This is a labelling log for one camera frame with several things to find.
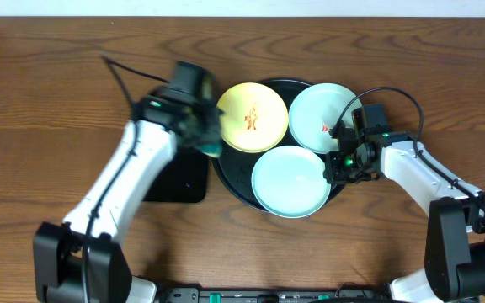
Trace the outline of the green yellow sponge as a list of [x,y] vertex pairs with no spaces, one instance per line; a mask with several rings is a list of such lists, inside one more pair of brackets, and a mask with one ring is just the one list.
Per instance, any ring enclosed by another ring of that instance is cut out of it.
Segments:
[[197,150],[208,157],[218,158],[222,154],[222,144],[219,141],[197,147]]

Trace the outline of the light green plate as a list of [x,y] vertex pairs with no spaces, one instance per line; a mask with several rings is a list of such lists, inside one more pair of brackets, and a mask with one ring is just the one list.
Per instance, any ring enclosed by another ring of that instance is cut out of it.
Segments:
[[317,154],[337,152],[338,140],[328,131],[354,97],[355,93],[336,83],[319,83],[304,89],[289,109],[292,136],[299,145]]
[[269,213],[290,219],[309,216],[328,201],[332,185],[325,164],[300,146],[280,146],[255,163],[251,186],[256,200]]

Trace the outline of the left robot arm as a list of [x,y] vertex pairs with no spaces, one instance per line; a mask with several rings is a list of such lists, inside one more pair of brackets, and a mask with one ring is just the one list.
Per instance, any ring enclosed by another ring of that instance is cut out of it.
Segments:
[[214,99],[146,96],[131,105],[114,155],[60,225],[44,222],[33,238],[40,302],[153,302],[157,286],[131,273],[122,252],[145,195],[179,146],[220,150]]

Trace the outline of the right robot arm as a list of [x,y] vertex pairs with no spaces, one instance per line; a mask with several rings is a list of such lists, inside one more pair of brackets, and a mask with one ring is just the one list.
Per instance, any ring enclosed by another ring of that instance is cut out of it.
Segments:
[[485,296],[485,192],[458,178],[407,132],[358,137],[332,135],[338,150],[326,155],[332,184],[397,183],[428,216],[424,266],[389,284],[393,300],[457,302]]

